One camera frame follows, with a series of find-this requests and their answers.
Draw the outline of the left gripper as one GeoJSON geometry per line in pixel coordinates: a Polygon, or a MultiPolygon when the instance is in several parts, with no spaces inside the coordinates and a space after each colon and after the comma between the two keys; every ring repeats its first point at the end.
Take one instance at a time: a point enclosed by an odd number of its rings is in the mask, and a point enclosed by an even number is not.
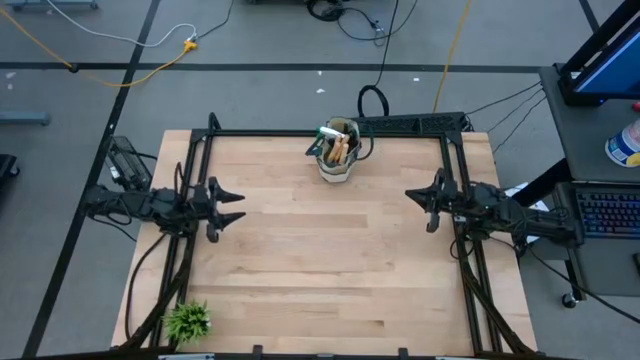
{"type": "Polygon", "coordinates": [[[196,185],[192,197],[192,205],[199,220],[206,220],[206,237],[211,243],[219,242],[219,232],[233,222],[243,218],[245,212],[219,213],[217,202],[231,203],[245,199],[244,195],[224,190],[216,177],[208,179],[208,185],[196,185]]]}

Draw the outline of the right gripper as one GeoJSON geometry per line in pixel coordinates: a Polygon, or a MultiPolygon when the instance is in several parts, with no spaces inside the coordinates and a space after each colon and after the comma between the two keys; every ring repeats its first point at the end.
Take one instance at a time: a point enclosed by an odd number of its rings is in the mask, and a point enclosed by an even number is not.
{"type": "Polygon", "coordinates": [[[448,179],[443,168],[439,168],[434,176],[433,183],[424,188],[409,189],[405,195],[429,214],[426,230],[435,233],[440,224],[440,212],[451,200],[453,181],[448,179]]]}

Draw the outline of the beige green-trimmed gardening bag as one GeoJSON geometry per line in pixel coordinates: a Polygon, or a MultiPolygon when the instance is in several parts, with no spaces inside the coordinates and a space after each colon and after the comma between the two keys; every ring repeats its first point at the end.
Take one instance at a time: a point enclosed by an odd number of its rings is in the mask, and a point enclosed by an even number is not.
{"type": "Polygon", "coordinates": [[[325,125],[350,136],[349,152],[343,165],[337,162],[327,164],[325,159],[333,146],[335,139],[323,140],[316,136],[313,143],[305,151],[306,156],[313,157],[316,161],[320,176],[328,183],[346,182],[359,161],[368,159],[374,150],[374,132],[366,132],[354,121],[353,118],[332,117],[325,125]]]}

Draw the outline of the black power strip box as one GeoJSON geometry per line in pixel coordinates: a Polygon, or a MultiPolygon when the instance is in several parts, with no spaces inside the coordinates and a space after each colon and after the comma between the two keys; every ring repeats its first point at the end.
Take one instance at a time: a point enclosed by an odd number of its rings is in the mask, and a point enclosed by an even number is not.
{"type": "Polygon", "coordinates": [[[466,126],[462,112],[408,114],[354,118],[362,130],[375,134],[424,135],[462,131],[466,126]]]}

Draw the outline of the white paper sheet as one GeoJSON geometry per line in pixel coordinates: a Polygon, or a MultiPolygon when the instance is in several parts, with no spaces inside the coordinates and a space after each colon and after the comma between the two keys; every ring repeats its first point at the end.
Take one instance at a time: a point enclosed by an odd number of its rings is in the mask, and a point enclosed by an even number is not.
{"type": "Polygon", "coordinates": [[[517,186],[507,188],[504,191],[505,195],[509,197],[509,200],[506,201],[509,212],[515,216],[528,215],[532,211],[549,212],[550,208],[542,200],[536,201],[530,205],[527,210],[525,210],[521,205],[517,205],[515,200],[512,200],[512,197],[522,191],[527,185],[528,183],[524,182],[517,186]]]}

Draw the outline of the black mesh box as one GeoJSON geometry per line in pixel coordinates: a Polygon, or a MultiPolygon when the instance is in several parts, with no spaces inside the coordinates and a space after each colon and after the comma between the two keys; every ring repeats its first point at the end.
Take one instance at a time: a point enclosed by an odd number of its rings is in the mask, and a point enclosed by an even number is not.
{"type": "Polygon", "coordinates": [[[107,150],[112,179],[125,191],[148,191],[152,175],[125,136],[112,136],[107,150]]]}

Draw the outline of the small green artificial plant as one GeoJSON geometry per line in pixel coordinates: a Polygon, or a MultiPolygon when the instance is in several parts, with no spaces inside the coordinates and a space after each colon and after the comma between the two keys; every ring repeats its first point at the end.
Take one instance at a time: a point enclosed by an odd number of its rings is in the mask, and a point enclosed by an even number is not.
{"type": "Polygon", "coordinates": [[[207,302],[192,300],[189,303],[177,304],[168,314],[163,316],[166,338],[175,348],[197,343],[211,332],[210,309],[207,302]]]}

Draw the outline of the dark grey side desk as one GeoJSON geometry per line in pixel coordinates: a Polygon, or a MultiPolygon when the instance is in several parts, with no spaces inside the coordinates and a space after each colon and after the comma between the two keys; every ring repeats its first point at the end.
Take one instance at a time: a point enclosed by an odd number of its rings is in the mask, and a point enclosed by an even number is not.
{"type": "MultiPolygon", "coordinates": [[[[605,155],[605,141],[629,124],[633,117],[629,100],[609,100],[599,107],[570,107],[558,87],[552,67],[540,69],[546,100],[565,157],[530,182],[514,199],[532,205],[547,195],[579,221],[578,189],[623,189],[640,192],[640,170],[624,169],[605,155]]],[[[580,301],[595,295],[640,297],[640,239],[588,237],[580,231],[579,245],[563,250],[545,243],[548,259],[565,263],[573,293],[580,301]]]]}

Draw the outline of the backlit black keyboard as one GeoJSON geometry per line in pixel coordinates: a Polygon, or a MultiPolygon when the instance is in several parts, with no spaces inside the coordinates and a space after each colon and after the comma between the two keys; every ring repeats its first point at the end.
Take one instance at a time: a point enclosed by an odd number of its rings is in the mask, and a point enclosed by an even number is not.
{"type": "Polygon", "coordinates": [[[586,236],[640,239],[640,192],[586,188],[575,197],[586,236]]]}

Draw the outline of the white wipes canister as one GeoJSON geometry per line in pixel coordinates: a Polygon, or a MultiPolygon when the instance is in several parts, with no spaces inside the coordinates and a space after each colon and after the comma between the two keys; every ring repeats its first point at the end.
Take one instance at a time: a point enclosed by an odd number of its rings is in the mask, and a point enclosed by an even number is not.
{"type": "Polygon", "coordinates": [[[615,164],[640,167],[640,118],[605,142],[605,153],[615,164]]]}

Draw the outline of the grey cart foot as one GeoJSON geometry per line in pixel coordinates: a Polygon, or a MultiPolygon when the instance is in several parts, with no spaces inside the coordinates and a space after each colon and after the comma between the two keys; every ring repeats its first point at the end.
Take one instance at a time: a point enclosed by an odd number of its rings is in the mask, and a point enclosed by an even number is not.
{"type": "Polygon", "coordinates": [[[88,6],[93,10],[99,8],[96,0],[0,0],[3,5],[9,6],[14,11],[22,11],[26,7],[44,7],[50,8],[60,6],[88,6]]]}
{"type": "Polygon", "coordinates": [[[0,110],[0,124],[28,125],[37,124],[47,126],[51,117],[46,112],[8,111],[0,110]]]}

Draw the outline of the black cart base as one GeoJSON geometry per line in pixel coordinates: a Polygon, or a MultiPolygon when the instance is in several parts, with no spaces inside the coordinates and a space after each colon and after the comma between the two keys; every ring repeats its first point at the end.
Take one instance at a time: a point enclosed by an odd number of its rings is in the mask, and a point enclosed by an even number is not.
{"type": "Polygon", "coordinates": [[[0,154],[0,192],[9,184],[10,180],[20,174],[17,157],[10,154],[0,154]]]}

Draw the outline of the black computer monitor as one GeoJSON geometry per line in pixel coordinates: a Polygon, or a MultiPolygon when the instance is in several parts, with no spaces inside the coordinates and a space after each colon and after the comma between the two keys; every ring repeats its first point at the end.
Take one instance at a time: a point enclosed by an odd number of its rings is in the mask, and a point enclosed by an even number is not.
{"type": "Polygon", "coordinates": [[[558,70],[569,106],[640,100],[640,0],[620,6],[558,70]]]}

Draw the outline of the black aluminium table frame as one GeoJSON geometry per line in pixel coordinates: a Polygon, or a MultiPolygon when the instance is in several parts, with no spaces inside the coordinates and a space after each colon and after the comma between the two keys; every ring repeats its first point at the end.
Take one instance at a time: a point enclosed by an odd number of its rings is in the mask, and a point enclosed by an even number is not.
{"type": "Polygon", "coordinates": [[[311,130],[222,130],[205,151],[191,130],[168,130],[154,185],[193,158],[241,195],[217,243],[192,241],[186,300],[207,306],[211,333],[192,345],[219,356],[261,352],[313,360],[341,355],[473,356],[507,342],[465,288],[462,233],[406,191],[439,168],[459,183],[493,183],[484,133],[380,135],[349,179],[330,184],[306,149],[311,130]]]}

